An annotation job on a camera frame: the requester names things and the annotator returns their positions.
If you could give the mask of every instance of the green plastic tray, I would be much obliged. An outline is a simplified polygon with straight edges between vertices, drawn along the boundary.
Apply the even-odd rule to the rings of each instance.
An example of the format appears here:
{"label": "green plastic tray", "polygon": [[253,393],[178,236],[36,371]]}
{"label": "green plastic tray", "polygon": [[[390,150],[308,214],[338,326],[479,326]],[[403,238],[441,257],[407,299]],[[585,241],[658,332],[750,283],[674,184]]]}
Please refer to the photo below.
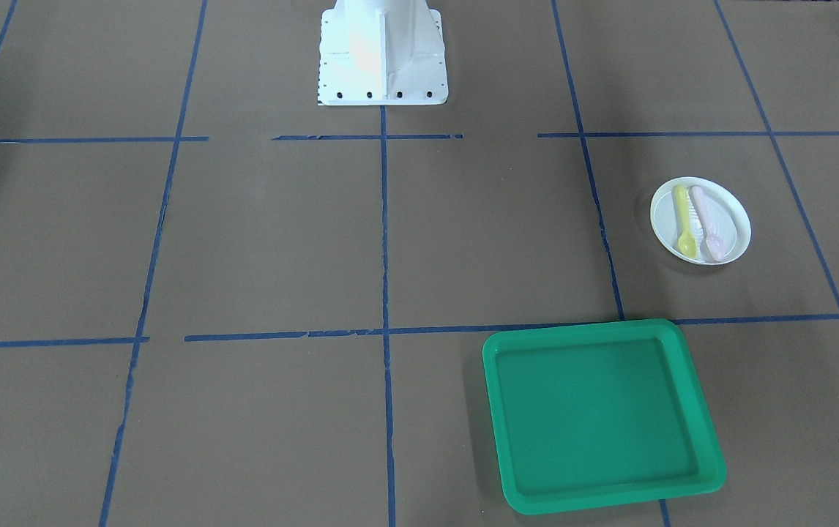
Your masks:
{"label": "green plastic tray", "polygon": [[501,486],[518,512],[711,493],[724,483],[687,341],[670,321],[506,331],[482,355]]}

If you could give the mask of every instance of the gray surface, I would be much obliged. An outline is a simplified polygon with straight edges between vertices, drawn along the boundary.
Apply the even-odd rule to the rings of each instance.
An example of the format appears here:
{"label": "gray surface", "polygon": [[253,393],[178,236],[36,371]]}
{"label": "gray surface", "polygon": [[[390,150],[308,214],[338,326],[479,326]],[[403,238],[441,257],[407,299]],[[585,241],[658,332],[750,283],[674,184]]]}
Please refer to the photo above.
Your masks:
{"label": "gray surface", "polygon": [[[200,4],[19,2],[0,139],[174,136]],[[697,319],[728,483],[671,525],[839,524],[839,307],[771,140],[537,139],[576,130],[551,3],[436,0],[452,100],[387,132],[463,139],[271,141],[381,131],[315,105],[331,4],[209,3],[182,130],[209,141],[0,144],[0,525],[96,524],[105,488],[111,526],[382,526],[391,497],[400,527],[663,525],[657,503],[523,517],[499,486],[481,343],[618,318],[597,205],[627,317]],[[772,129],[839,130],[839,2],[722,6]],[[586,131],[764,131],[713,4],[559,14]],[[839,137],[778,143],[839,293]],[[677,176],[737,194],[741,260],[657,243]],[[782,321],[811,316],[834,320]]]}

